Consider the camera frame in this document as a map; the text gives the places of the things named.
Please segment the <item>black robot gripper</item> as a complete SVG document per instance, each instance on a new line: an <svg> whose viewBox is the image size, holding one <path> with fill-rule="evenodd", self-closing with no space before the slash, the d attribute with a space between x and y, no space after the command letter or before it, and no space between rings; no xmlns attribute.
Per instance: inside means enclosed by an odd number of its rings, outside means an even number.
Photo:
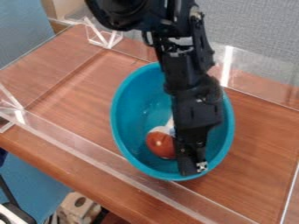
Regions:
<svg viewBox="0 0 299 224"><path fill-rule="evenodd" d="M192 80L165 76L163 88L172 101L179 172L191 176L208 170L207 135L223 120L223 90L219 81L207 74Z"/></svg>

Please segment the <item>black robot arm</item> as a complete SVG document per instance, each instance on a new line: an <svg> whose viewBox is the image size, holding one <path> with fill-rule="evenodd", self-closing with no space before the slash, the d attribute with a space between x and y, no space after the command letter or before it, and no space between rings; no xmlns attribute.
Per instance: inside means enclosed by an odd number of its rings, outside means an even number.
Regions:
<svg viewBox="0 0 299 224"><path fill-rule="evenodd" d="M200 6L195 0L85 0L85 4L104 27L138 30L153 48L172 99L179 172L184 176L205 172L208 134L223 121L223 90L208 75L213 50Z"/></svg>

